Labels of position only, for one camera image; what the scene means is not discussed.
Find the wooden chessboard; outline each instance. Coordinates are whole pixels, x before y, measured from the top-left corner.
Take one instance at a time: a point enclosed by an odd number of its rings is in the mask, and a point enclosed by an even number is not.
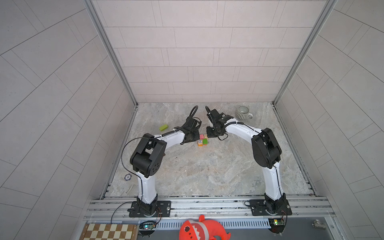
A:
[[[99,224],[84,226],[79,240],[136,240],[138,227],[131,224]]]

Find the gray tile wall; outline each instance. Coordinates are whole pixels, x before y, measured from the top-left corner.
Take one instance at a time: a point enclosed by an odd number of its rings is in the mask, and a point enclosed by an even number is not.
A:
[[[384,239],[384,2],[339,0],[277,109],[349,240]]]
[[[0,238],[67,240],[133,103],[81,0],[4,0],[0,22]]]
[[[264,102],[325,1],[93,3],[139,102]]]

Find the orange stuffed animal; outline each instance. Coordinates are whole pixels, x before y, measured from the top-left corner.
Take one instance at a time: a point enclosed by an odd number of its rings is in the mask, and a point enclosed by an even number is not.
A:
[[[224,227],[215,220],[205,220],[204,215],[199,221],[187,220],[181,226],[179,240],[216,240],[214,236],[222,240],[229,240],[231,233],[227,233]]]

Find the gray marbled floor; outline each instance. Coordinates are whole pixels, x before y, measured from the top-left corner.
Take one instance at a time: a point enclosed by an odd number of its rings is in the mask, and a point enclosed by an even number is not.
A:
[[[181,126],[195,105],[199,106],[195,117],[202,120],[201,134],[206,133],[209,124],[205,105],[231,116],[235,116],[238,106],[248,106],[254,117],[244,122],[253,127],[272,129],[281,146],[280,173],[284,191],[287,194],[309,193],[270,103],[141,103],[128,140],[147,132],[160,134],[159,127],[163,124],[168,124],[169,129]],[[130,170],[129,158],[138,142],[139,139],[131,142],[123,154],[124,164]],[[265,192],[262,169],[253,159],[251,145],[236,135],[229,134],[224,141],[208,139],[208,145],[203,147],[198,147],[195,142],[175,145],[165,154],[156,173],[159,196],[253,195]],[[107,196],[137,196],[137,177],[125,181],[127,173],[120,162]]]

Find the plush toy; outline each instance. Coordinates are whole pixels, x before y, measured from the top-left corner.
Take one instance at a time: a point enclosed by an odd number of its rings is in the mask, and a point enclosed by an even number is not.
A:
[[[204,215],[199,221],[187,220],[181,226],[179,240],[216,240],[214,236],[222,240],[229,240],[231,233],[226,233],[224,227],[215,220],[205,220]]]

